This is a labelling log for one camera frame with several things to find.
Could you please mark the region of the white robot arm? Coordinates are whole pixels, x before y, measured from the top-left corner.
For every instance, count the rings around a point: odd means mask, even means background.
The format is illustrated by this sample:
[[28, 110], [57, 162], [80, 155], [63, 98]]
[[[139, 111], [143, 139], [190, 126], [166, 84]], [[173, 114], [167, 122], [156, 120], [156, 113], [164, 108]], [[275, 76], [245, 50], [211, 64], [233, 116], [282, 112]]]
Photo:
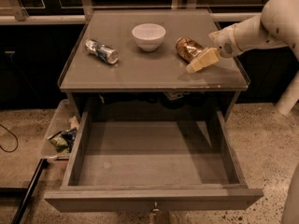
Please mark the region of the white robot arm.
[[188, 73], [252, 49], [289, 47], [299, 59], [299, 0], [269, 0], [260, 15], [210, 33], [209, 37], [213, 46], [190, 61]]

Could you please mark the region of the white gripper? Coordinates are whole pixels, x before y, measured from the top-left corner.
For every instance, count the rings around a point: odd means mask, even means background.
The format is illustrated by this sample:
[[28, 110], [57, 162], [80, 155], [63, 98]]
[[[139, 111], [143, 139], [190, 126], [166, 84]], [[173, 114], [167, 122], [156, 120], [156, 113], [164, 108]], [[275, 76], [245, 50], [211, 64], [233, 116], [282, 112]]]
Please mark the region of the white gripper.
[[231, 58], [238, 56], [242, 50], [235, 40], [236, 23], [223, 28], [222, 30], [209, 34], [215, 48], [203, 49], [187, 66], [188, 73], [195, 73], [210, 65], [217, 63], [220, 57]]

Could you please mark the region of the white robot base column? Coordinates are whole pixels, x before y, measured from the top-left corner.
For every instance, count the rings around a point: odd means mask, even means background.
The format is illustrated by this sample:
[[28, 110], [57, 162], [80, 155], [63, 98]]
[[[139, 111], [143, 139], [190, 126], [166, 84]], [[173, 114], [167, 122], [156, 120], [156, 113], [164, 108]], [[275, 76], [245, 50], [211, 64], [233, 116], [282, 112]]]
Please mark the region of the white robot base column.
[[299, 71], [296, 73], [287, 89], [283, 92], [275, 105], [277, 111], [287, 115], [299, 100]]

